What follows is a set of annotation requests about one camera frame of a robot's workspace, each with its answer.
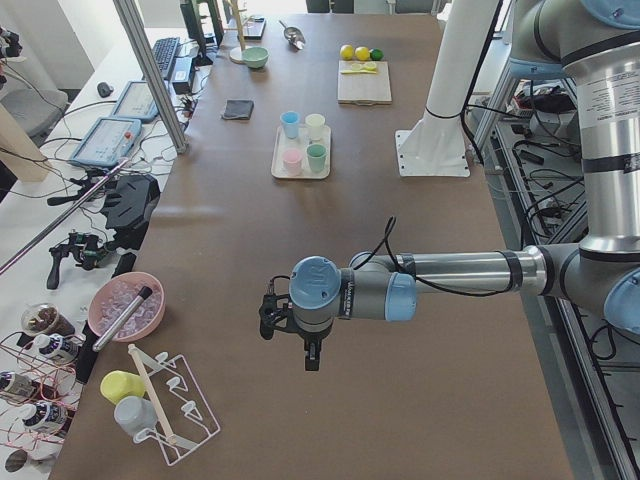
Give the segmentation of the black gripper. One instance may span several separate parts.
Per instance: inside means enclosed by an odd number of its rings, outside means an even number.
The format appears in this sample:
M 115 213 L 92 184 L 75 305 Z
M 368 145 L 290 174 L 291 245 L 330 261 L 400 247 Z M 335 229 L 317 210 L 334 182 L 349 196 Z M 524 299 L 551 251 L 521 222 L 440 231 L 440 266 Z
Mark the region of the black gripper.
M 304 340 L 305 370 L 319 370 L 320 341 L 329 335 L 329 327 L 319 332 L 310 332 L 299 326 L 295 321 L 289 294 L 265 294 L 259 316 L 259 333 L 264 340 L 271 340 L 275 331 L 297 334 Z

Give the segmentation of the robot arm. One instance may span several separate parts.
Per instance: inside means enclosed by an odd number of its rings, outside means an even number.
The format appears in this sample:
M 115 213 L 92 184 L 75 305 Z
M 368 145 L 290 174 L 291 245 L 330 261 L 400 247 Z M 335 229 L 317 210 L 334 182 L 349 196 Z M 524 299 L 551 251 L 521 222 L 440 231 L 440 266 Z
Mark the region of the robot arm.
M 578 83 L 639 56 L 637 1 L 518 1 L 509 69 L 518 79 Z
M 268 290 L 259 331 L 295 334 L 305 367 L 320 365 L 336 319 L 407 321 L 421 292 L 488 297 L 512 291 L 565 299 L 639 329 L 639 5 L 635 1 L 519 1 L 510 66 L 520 79 L 572 78 L 588 231 L 577 243 L 519 251 L 394 254 L 387 242 L 345 268 L 299 261 L 284 294 Z

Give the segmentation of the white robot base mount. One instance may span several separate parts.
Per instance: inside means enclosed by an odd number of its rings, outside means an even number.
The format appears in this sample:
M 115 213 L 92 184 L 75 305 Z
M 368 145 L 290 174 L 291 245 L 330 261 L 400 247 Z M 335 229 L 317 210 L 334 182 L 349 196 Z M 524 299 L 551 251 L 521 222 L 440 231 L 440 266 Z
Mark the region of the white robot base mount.
M 396 156 L 403 177 L 470 175 L 462 114 L 473 91 L 502 8 L 500 1 L 454 1 L 422 118 L 398 130 Z

